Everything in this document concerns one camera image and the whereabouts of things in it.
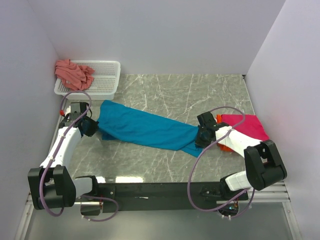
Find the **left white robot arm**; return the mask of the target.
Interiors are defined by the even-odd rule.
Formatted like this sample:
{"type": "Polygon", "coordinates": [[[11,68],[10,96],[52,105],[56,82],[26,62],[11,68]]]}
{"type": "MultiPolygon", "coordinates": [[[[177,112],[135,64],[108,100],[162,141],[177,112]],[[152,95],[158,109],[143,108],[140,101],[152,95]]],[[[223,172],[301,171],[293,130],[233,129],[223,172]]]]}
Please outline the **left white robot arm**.
{"type": "Polygon", "coordinates": [[[97,178],[93,175],[73,179],[68,167],[73,152],[83,136],[91,137],[99,129],[91,118],[88,102],[72,102],[58,125],[57,138],[40,167],[29,170],[27,179],[36,210],[72,207],[77,198],[88,201],[100,195],[97,178]]]}

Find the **blue t shirt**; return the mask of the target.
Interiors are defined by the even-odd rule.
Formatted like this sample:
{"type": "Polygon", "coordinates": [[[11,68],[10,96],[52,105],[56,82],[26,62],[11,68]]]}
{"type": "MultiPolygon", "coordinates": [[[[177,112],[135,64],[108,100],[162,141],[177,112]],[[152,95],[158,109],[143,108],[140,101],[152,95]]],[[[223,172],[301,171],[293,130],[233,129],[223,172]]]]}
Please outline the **blue t shirt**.
{"type": "Polygon", "coordinates": [[[193,157],[202,152],[195,140],[196,126],[105,100],[98,127],[102,139],[119,140],[157,149],[183,151],[193,157]]]}

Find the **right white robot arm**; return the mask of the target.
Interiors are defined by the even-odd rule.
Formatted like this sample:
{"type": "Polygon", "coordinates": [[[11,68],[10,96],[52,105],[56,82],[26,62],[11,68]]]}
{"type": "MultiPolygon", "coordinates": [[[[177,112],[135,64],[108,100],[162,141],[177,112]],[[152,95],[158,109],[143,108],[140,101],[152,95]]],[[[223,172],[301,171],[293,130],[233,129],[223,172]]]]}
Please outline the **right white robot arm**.
{"type": "Polygon", "coordinates": [[[199,125],[195,145],[207,148],[211,143],[222,144],[244,158],[245,170],[222,179],[219,193],[230,200],[238,190],[263,190],[287,178],[287,170],[276,144],[247,136],[225,122],[218,123],[211,112],[197,116],[199,125]]]}

